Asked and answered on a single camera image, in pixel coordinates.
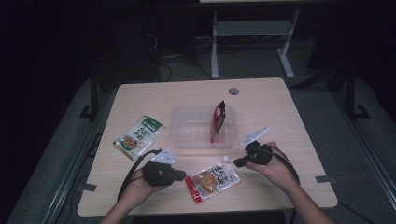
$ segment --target transparent plastic box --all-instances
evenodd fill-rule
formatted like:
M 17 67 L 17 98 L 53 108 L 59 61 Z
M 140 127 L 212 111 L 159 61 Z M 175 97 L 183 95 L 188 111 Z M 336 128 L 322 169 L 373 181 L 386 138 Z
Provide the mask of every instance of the transparent plastic box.
M 225 107 L 218 141 L 210 143 L 215 106 L 178 106 L 172 110 L 170 134 L 177 148 L 232 148 L 236 137 L 235 110 Z

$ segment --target gray carpet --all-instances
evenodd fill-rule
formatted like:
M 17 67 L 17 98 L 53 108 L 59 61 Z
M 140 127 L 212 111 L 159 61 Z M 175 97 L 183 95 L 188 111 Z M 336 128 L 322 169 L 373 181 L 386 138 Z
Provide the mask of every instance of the gray carpet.
M 263 40 L 259 46 L 247 46 L 235 52 L 223 51 L 219 55 L 219 79 L 282 77 L 291 86 L 317 72 L 306 69 L 315 41 L 295 40 L 290 45 L 288 56 L 296 78 L 285 78 L 276 55 L 276 47 L 280 43 Z M 187 63 L 187 60 L 176 58 L 164 63 L 172 70 L 169 81 L 208 79 L 208 52 L 198 53 L 194 63 Z M 162 80 L 170 75 L 165 67 L 160 69 L 160 74 Z M 396 125 L 376 101 L 371 89 L 359 79 L 356 103 L 364 105 L 371 118 L 351 123 L 340 105 L 345 93 L 330 93 L 325 89 L 329 78 L 325 77 L 304 90 L 290 91 L 327 175 L 335 180 L 332 186 L 339 204 L 326 212 L 337 223 L 396 223 L 395 208 L 356 135 L 358 128 L 375 150 L 376 156 L 388 171 L 389 178 L 395 181 Z M 100 139 L 97 134 L 106 125 L 116 91 L 112 94 L 99 94 L 100 114 L 94 122 L 90 122 L 89 119 L 79 117 L 82 108 L 90 104 L 89 81 L 81 86 L 8 223 L 99 222 L 100 217 L 85 218 L 77 214 L 81 196 L 78 186 L 87 179 L 95 153 L 92 143 L 95 136 L 96 140 Z M 85 160 L 72 162 L 76 154 L 80 153 L 85 158 L 88 152 L 91 156 Z M 69 176 L 68 181 L 65 181 L 68 171 L 78 172 L 78 175 Z M 59 202 L 56 199 L 59 199 L 62 192 L 68 191 L 68 187 L 70 193 L 65 201 L 60 201 L 58 207 L 62 209 L 55 210 L 59 216 L 54 217 L 48 213 L 53 207 L 51 204 Z M 290 211 L 285 211 L 285 214 L 288 219 Z M 131 221 L 132 218 L 128 217 L 125 223 Z

